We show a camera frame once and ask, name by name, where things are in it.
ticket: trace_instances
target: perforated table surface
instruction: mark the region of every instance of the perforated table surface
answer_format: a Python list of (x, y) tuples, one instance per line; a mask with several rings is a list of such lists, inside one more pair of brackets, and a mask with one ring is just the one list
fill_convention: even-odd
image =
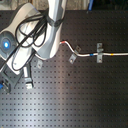
[[(0, 30), (11, 11), (0, 11)], [(61, 40), (81, 53), (128, 52), (127, 11), (66, 11)], [(77, 58), (71, 65), (63, 44), (56, 56), (36, 68), (31, 62), (34, 89), (22, 78), (10, 95), (0, 90), (0, 126), (4, 128), (127, 128), (128, 56)]]

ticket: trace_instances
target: white wire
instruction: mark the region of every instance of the white wire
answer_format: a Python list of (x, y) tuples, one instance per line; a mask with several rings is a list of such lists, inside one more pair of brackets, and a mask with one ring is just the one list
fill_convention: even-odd
[[(78, 53), (76, 53), (73, 49), (72, 49), (72, 47), (71, 47), (71, 45), (67, 42), (67, 41), (64, 41), (65, 42), (65, 44), (67, 44), (68, 45), (68, 47), (70, 48), (70, 50), (74, 53), (74, 54), (76, 54), (77, 56), (79, 56), (79, 57), (87, 57), (87, 56), (91, 56), (91, 54), (78, 54)], [(128, 53), (102, 53), (103, 55), (105, 55), (105, 56), (128, 56)], [(93, 53), (92, 54), (92, 56), (97, 56), (98, 55), (98, 53)]]

